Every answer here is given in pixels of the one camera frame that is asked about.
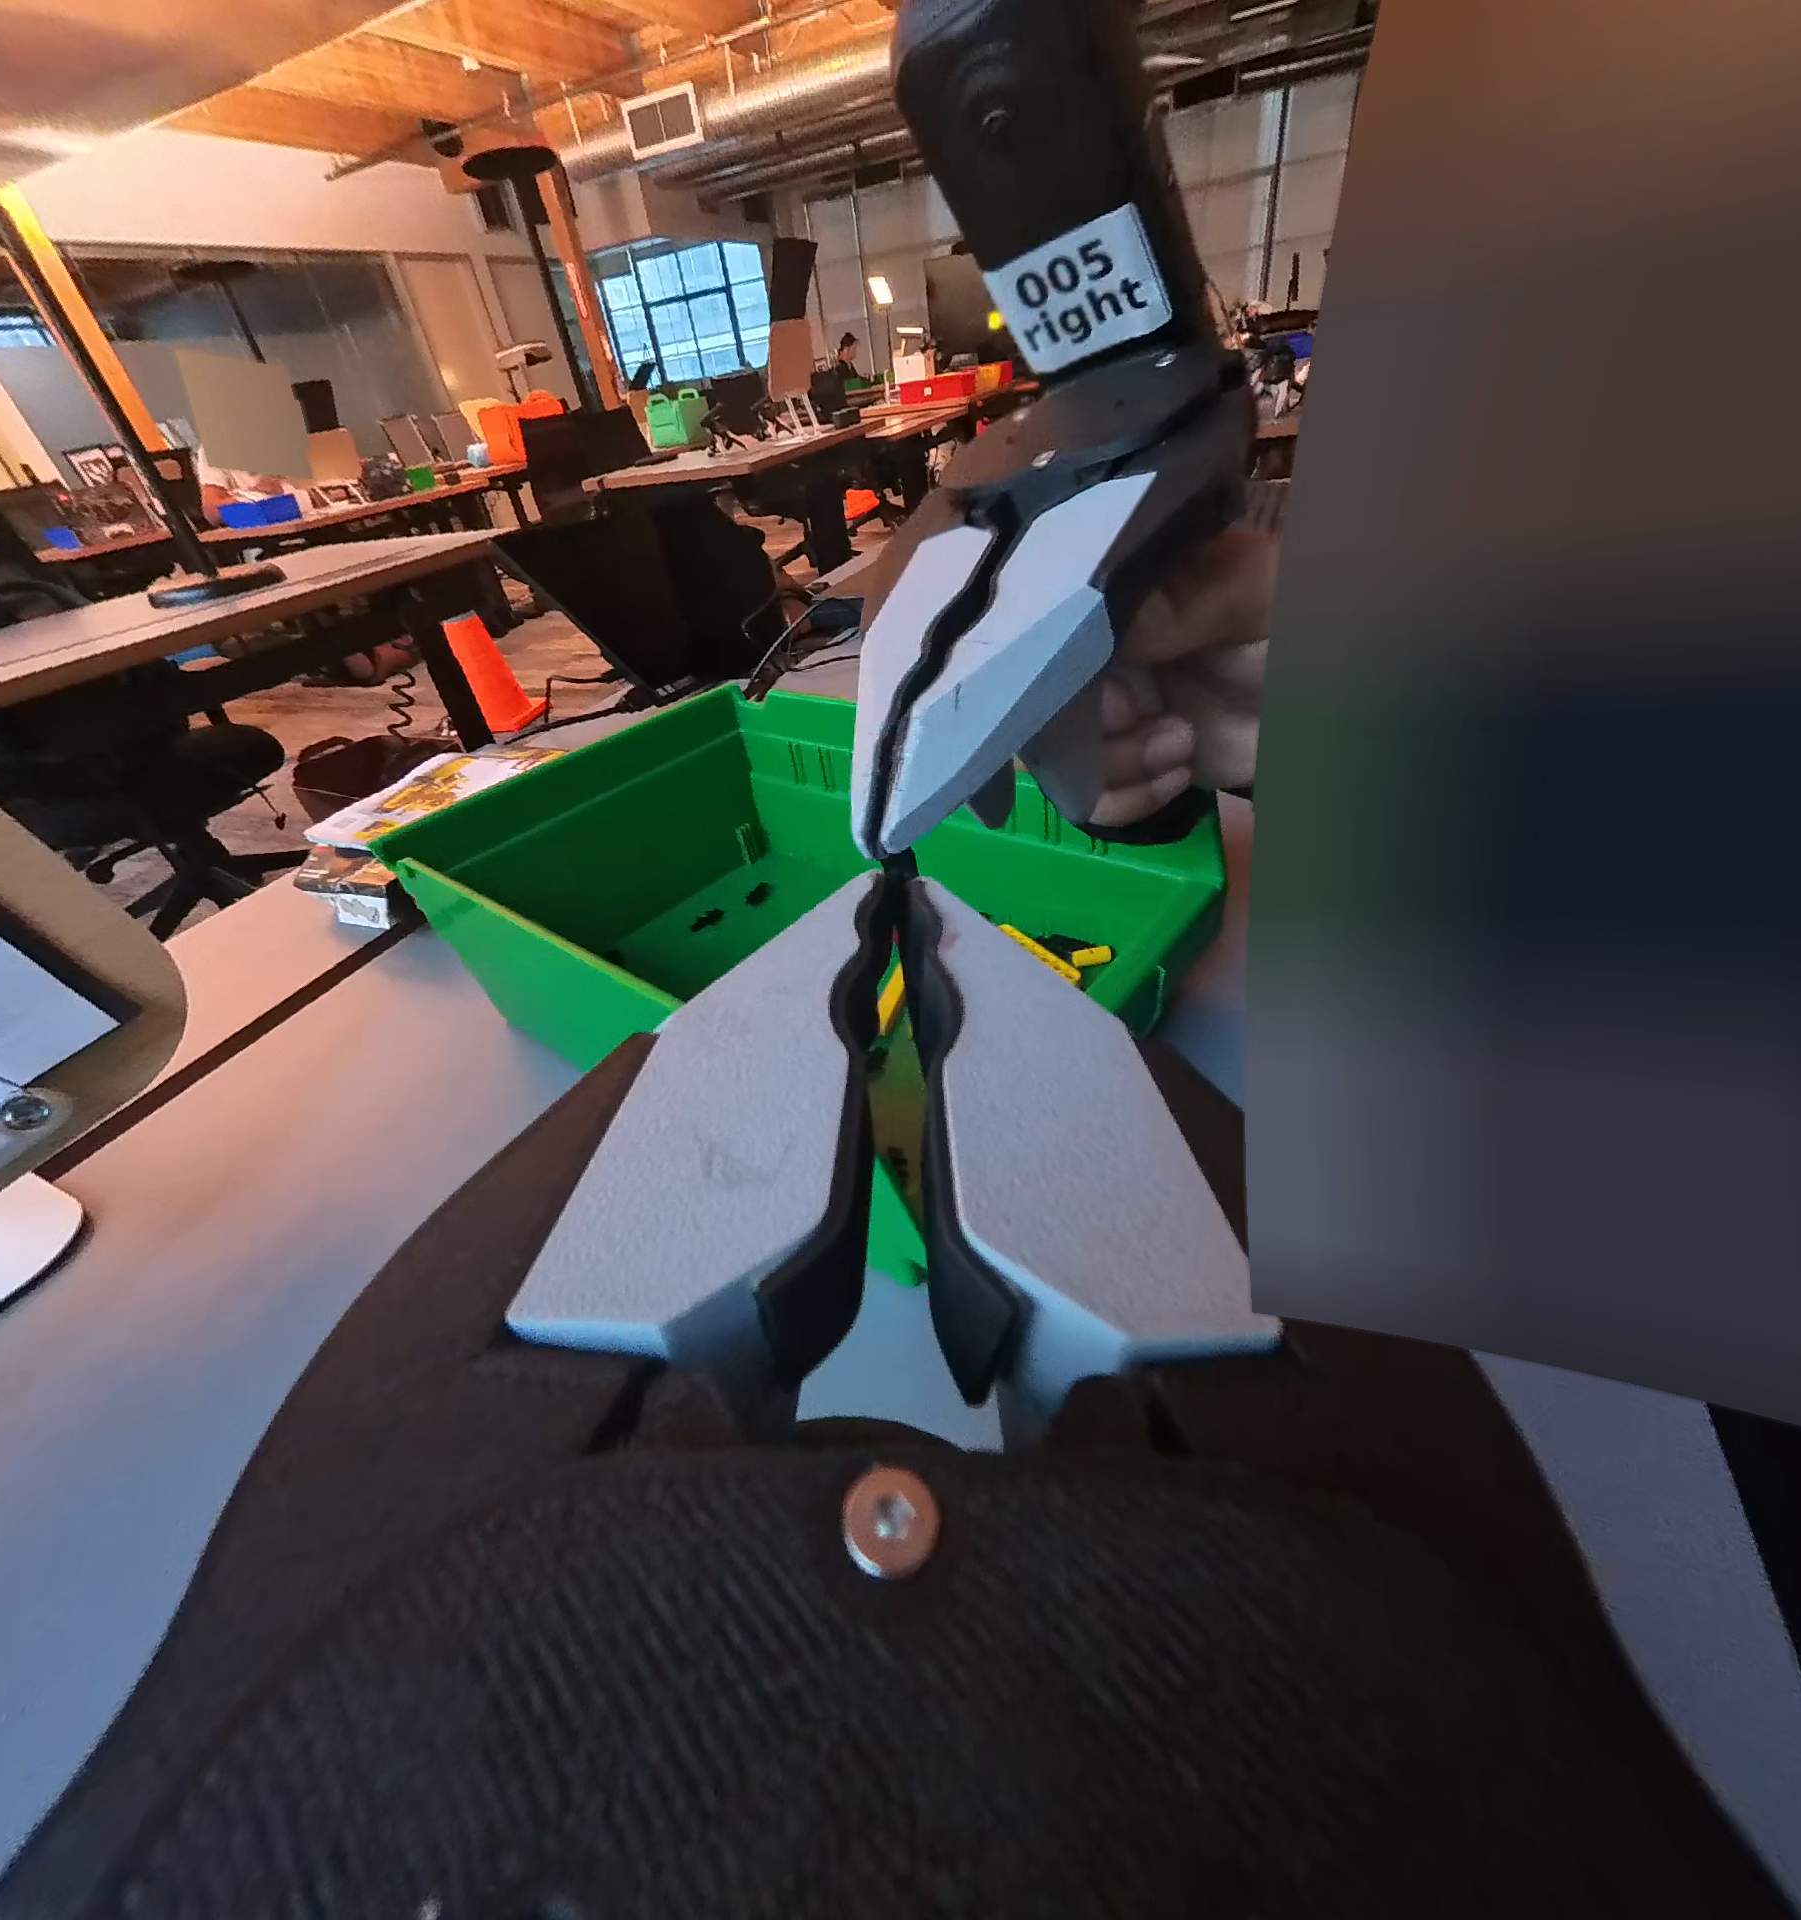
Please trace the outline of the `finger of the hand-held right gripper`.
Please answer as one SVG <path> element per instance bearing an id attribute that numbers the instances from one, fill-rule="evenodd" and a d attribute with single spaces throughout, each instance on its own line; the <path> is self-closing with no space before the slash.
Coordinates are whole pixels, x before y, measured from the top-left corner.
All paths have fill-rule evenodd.
<path id="1" fill-rule="evenodd" d="M 1109 662 L 1112 628 L 1094 570 L 1151 482 L 1154 474 L 1103 478 L 1005 534 L 992 604 L 956 646 L 951 667 L 1002 717 L 1011 765 Z"/>
<path id="2" fill-rule="evenodd" d="M 1002 717 L 951 667 L 982 619 L 1007 538 L 956 523 L 925 538 L 864 628 L 848 829 L 867 858 L 897 858 L 1011 766 Z"/>

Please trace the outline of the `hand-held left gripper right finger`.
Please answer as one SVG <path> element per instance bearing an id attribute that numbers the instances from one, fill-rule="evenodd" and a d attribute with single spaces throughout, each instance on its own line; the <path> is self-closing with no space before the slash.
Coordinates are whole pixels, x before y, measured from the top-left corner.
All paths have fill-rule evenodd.
<path id="1" fill-rule="evenodd" d="M 1002 1445 L 1031 1446 L 1086 1381 L 1278 1354 L 1128 1026 L 937 878 L 907 878 L 902 933 L 927 1308 Z"/>

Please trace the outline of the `green plastic bin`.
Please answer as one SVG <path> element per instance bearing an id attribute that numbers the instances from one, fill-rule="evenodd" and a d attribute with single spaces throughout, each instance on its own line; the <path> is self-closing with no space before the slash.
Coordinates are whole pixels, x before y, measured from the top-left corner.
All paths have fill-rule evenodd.
<path id="1" fill-rule="evenodd" d="M 390 835 L 381 862 L 497 1012 L 592 1071 L 867 872 L 852 734 L 830 696 L 708 692 Z M 992 926 L 1112 946 L 1074 990 L 1136 1039 L 1221 926 L 1221 829 L 1203 804 L 1183 839 L 1118 846 L 1022 773 L 1005 829 L 957 812 L 913 855 Z M 760 878 L 769 901 L 746 907 Z M 693 933 L 705 907 L 724 923 Z"/>

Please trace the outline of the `black background monitor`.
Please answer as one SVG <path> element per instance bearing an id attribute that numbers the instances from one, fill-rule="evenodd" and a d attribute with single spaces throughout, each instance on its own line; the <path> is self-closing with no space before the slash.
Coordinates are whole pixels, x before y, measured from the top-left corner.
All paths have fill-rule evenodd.
<path id="1" fill-rule="evenodd" d="M 1013 354 L 1013 339 L 970 253 L 939 253 L 921 262 L 927 292 L 927 336 L 937 361 L 961 358 L 998 364 Z"/>

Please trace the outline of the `black angled panel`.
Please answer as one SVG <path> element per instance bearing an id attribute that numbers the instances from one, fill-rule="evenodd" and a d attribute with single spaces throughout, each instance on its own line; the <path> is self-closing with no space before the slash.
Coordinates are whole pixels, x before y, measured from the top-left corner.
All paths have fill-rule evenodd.
<path id="1" fill-rule="evenodd" d="M 496 558 L 659 708 L 749 679 L 787 628 L 768 541 L 711 497 L 528 523 Z"/>

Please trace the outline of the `arched window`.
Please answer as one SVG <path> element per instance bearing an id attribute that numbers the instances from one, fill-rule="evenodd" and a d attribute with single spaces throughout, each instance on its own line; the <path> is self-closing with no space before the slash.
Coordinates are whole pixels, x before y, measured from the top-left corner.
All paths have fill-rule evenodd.
<path id="1" fill-rule="evenodd" d="M 696 386 L 765 370 L 769 292 L 760 245 L 672 243 L 666 235 L 597 247 L 587 269 L 628 382 Z"/>

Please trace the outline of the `orange bin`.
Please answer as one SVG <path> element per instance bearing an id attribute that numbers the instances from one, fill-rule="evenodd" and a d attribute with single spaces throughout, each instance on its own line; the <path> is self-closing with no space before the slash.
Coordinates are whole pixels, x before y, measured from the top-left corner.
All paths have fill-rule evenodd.
<path id="1" fill-rule="evenodd" d="M 470 447 L 486 450 L 488 467 L 526 467 L 526 422 L 565 414 L 568 400 L 531 389 L 522 400 L 461 400 L 458 411 L 468 422 Z"/>

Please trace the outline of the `orange traffic cone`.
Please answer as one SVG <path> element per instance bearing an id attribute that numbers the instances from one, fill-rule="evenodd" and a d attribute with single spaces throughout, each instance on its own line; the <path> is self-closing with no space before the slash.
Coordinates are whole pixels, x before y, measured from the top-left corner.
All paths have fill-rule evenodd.
<path id="1" fill-rule="evenodd" d="M 550 696 L 528 694 L 482 617 L 461 612 L 445 619 L 441 635 L 468 683 L 473 710 L 491 738 L 526 734 L 547 723 Z"/>

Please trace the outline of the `dark printed booklet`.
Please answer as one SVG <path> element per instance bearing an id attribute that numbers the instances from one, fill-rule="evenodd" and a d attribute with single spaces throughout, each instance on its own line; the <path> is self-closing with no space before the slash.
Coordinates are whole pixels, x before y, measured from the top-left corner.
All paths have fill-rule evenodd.
<path id="1" fill-rule="evenodd" d="M 291 881 L 324 901 L 342 928 L 388 932 L 416 913 L 401 875 L 361 848 L 313 846 Z"/>

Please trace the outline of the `yellow instruction booklet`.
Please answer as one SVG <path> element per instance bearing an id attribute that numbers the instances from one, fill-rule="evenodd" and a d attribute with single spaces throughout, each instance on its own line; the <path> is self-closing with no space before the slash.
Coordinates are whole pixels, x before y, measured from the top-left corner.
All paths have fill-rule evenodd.
<path id="1" fill-rule="evenodd" d="M 565 757 L 565 750 L 505 750 L 482 754 L 433 754 L 414 773 L 356 804 L 338 808 L 306 829 L 306 844 L 365 851 L 410 826 Z"/>

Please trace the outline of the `dark brown bag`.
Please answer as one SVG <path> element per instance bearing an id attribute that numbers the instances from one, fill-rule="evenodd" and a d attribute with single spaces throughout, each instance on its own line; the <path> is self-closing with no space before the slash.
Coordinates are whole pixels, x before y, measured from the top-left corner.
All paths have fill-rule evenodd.
<path id="1" fill-rule="evenodd" d="M 342 808 L 361 804 L 442 754 L 461 754 L 455 738 L 365 734 L 327 738 L 306 747 L 291 766 L 301 812 L 317 826 Z"/>

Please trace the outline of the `black floor lamp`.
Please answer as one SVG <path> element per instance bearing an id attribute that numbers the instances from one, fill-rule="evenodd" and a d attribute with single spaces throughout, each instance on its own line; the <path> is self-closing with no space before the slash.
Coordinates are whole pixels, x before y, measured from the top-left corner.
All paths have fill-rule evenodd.
<path id="1" fill-rule="evenodd" d="M 505 184 L 522 214 L 528 253 L 553 313 L 554 347 L 582 411 L 625 402 L 600 295 L 575 226 L 572 189 L 560 157 L 541 142 L 488 146 L 461 162 L 477 184 Z"/>

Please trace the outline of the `black office chair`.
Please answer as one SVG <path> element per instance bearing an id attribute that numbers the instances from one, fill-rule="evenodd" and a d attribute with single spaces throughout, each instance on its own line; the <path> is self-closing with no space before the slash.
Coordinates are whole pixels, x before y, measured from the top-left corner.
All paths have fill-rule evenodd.
<path id="1" fill-rule="evenodd" d="M 157 851 L 170 875 L 129 903 L 156 939 L 199 907 L 231 907 L 306 851 L 231 851 L 212 821 L 286 771 L 283 742 L 227 723 L 198 724 L 172 692 L 170 659 L 0 708 L 0 810 L 108 881 L 120 865 Z"/>

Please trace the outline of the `silver computer monitor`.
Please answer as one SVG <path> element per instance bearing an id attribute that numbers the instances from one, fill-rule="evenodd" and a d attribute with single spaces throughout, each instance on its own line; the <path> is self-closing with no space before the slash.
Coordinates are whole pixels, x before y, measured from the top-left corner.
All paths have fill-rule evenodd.
<path id="1" fill-rule="evenodd" d="M 49 1159 L 140 1099 L 184 1026 L 166 946 L 0 810 L 0 1310 L 89 1228 Z"/>

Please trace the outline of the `wooden desk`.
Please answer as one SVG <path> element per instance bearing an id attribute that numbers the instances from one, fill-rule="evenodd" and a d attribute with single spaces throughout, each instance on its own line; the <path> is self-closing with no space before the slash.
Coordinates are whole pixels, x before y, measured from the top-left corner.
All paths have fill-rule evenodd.
<path id="1" fill-rule="evenodd" d="M 356 541 L 291 551 L 276 586 L 189 605 L 156 605 L 151 593 L 49 612 L 0 628 L 0 710 L 70 686 L 90 686 L 129 667 L 183 656 L 226 638 L 252 638 L 302 612 L 395 593 L 501 555 L 501 534 L 441 534 Z"/>

